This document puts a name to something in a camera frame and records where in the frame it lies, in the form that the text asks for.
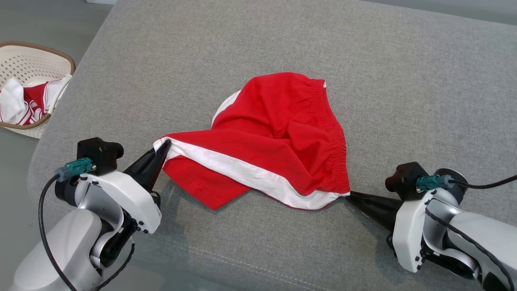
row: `brown basket rim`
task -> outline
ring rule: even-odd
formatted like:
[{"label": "brown basket rim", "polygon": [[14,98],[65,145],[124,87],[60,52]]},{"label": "brown basket rim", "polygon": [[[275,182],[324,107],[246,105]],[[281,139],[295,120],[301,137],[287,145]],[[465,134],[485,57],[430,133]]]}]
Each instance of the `brown basket rim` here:
[{"label": "brown basket rim", "polygon": [[[69,55],[67,55],[63,52],[60,52],[58,50],[48,48],[45,46],[41,46],[41,45],[37,45],[35,43],[22,42],[22,41],[8,41],[8,42],[0,43],[0,48],[6,47],[6,46],[27,47],[27,48],[31,48],[31,49],[37,49],[37,50],[50,52],[50,53],[56,54],[58,56],[64,57],[67,61],[70,62],[70,75],[73,75],[73,73],[75,72],[75,62],[73,61],[73,59]],[[47,113],[40,120],[38,120],[37,122],[35,122],[33,124],[29,124],[29,125],[18,125],[18,124],[0,122],[0,126],[15,128],[15,129],[32,129],[32,128],[38,127],[41,124],[43,124],[45,121],[47,121],[50,118],[50,116],[51,115],[49,113]]]}]

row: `gray couch cushion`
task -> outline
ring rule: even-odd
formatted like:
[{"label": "gray couch cushion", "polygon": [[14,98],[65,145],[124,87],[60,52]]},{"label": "gray couch cushion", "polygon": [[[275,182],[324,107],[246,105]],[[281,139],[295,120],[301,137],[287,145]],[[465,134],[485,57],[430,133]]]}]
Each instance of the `gray couch cushion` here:
[{"label": "gray couch cushion", "polygon": [[[361,1],[119,1],[38,145],[29,191],[36,200],[81,139],[120,142],[124,169],[278,71],[326,79],[352,190],[394,197],[384,179],[410,161],[495,181],[517,172],[516,51],[514,26]],[[516,186],[468,191],[462,207],[517,225]],[[405,271],[388,232],[344,199],[310,212],[250,192],[211,211],[164,174],[155,189],[162,224],[135,236],[135,257],[165,273],[239,290],[478,288],[432,263]],[[69,210],[49,199],[49,225]]]}]

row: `white plastic basket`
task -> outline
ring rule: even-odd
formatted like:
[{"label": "white plastic basket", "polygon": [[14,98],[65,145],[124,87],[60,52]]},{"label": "white plastic basket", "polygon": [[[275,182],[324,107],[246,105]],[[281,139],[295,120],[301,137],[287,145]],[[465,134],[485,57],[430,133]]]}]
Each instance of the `white plastic basket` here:
[{"label": "white plastic basket", "polygon": [[[63,78],[66,75],[73,75],[75,63],[67,54],[44,46],[26,42],[5,42],[0,43],[0,90],[11,78],[17,78],[22,86],[35,86],[47,81]],[[66,86],[58,93],[63,93]],[[52,110],[55,107],[58,96],[53,98],[54,104],[40,120],[30,125],[14,125],[0,122],[9,130],[40,138]]]}]

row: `couch seam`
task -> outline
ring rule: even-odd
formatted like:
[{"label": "couch seam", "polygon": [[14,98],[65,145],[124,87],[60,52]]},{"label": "couch seam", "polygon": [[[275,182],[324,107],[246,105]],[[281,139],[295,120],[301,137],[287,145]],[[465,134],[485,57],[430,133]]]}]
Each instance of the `couch seam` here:
[{"label": "couch seam", "polygon": [[[263,271],[267,271],[267,272],[270,272],[270,273],[273,273],[273,274],[276,274],[276,275],[280,275],[282,277],[285,277],[285,278],[289,278],[289,279],[292,279],[292,280],[295,280],[295,281],[298,281],[298,282],[301,282],[301,283],[304,283],[304,284],[307,284],[307,285],[311,285],[311,286],[314,286],[314,287],[317,287],[317,288],[320,288],[320,289],[323,289],[323,290],[327,290],[327,291],[333,291],[331,289],[327,289],[325,287],[321,287],[321,286],[318,286],[316,284],[312,284],[312,283],[309,283],[309,282],[305,282],[305,281],[302,281],[302,280],[299,280],[299,279],[296,279],[296,278],[293,278],[293,277],[289,277],[287,275],[284,275],[284,274],[281,274],[281,273],[277,273],[277,272],[274,272],[274,271],[271,271],[271,270],[268,270],[268,269],[264,269],[264,268],[261,268],[261,267],[257,267],[257,266],[254,266],[252,264],[248,264],[248,263],[244,263],[243,261],[239,261],[239,260],[235,260],[235,259],[232,259],[232,258],[228,258],[228,257],[225,257],[225,256],[221,256],[221,255],[218,255],[218,254],[215,254],[215,253],[212,253],[212,252],[209,252],[209,251],[205,251],[205,250],[202,250],[202,249],[199,249],[199,248],[196,248],[194,246],[191,246],[191,245],[187,245],[187,244],[184,244],[184,243],[180,243],[180,242],[177,242],[177,241],[174,241],[174,240],[171,240],[171,239],[168,239],[168,238],[164,238],[164,237],[161,237],[161,239],[164,239],[166,241],[170,241],[170,242],[173,242],[173,243],[176,243],[176,244],[179,244],[179,245],[183,245],[187,248],[193,248],[195,250],[198,250],[198,251],[201,251],[201,252],[204,252],[204,253],[208,253],[208,254],[211,254],[211,255],[214,255],[214,256],[218,256],[218,257],[221,257],[221,258],[225,258],[225,259],[228,259],[228,260],[232,260],[234,262],[237,262],[237,263],[241,263],[241,264],[244,264],[244,265],[247,265],[247,266],[250,266],[250,267],[253,267],[253,268],[256,268],[256,269],[260,269],[260,270],[263,270]],[[278,277],[274,277],[274,276],[270,276],[268,274],[264,274],[264,273],[261,273],[261,272],[258,272],[258,271],[255,271],[255,270],[251,270],[251,269],[248,269],[248,268],[245,268],[243,266],[239,266],[239,265],[236,265],[236,264],[233,264],[233,263],[229,263],[227,261],[223,261],[223,260],[219,260],[219,259],[216,259],[214,257],[210,257],[210,256],[207,256],[207,255],[203,255],[203,254],[200,254],[200,253],[197,253],[197,252],[194,252],[192,250],[189,250],[189,249],[184,249],[184,248],[180,248],[178,246],[175,246],[175,245],[171,245],[169,243],[166,243],[167,245],[170,245],[174,248],[179,248],[181,250],[184,250],[184,251],[188,251],[188,252],[192,252],[194,254],[198,254],[198,255],[201,255],[201,256],[205,256],[205,257],[208,257],[208,258],[212,258],[214,260],[218,260],[218,261],[222,261],[224,263],[227,263],[227,264],[230,264],[230,265],[234,265],[234,266],[237,266],[237,267],[241,267],[241,268],[244,268],[246,270],[249,270],[249,271],[252,271],[252,272],[255,272],[255,273],[259,273],[259,274],[262,274],[262,275],[265,275],[265,276],[268,276],[268,277],[271,277],[271,278],[275,278],[277,280],[280,280],[280,281],[284,281],[284,282],[288,282],[290,284],[293,284],[293,285],[296,285],[296,286],[300,286],[302,288],[306,288],[306,289],[309,289],[309,290],[312,290],[312,291],[316,291],[316,290],[313,290],[311,288],[308,288],[308,287],[305,287],[305,286],[301,286],[301,285],[298,285],[296,283],[293,283],[293,282],[289,282],[289,281],[286,281],[286,280],[283,280],[281,278],[278,278]]]}]

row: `red fabric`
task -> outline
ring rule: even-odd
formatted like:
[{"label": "red fabric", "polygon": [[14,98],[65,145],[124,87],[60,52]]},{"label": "red fabric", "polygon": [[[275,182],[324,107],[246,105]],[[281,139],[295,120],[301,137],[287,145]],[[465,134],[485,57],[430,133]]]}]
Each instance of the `red fabric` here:
[{"label": "red fabric", "polygon": [[[283,176],[303,196],[347,193],[345,138],[323,86],[324,80],[292,72],[255,77],[211,130],[167,136]],[[211,209],[250,189],[183,156],[163,169]]]},{"label": "red fabric", "polygon": [[23,88],[23,99],[29,106],[29,113],[31,118],[23,123],[23,125],[29,125],[40,120],[45,114],[45,100],[44,93],[48,82],[45,84],[37,85],[34,87]]}]

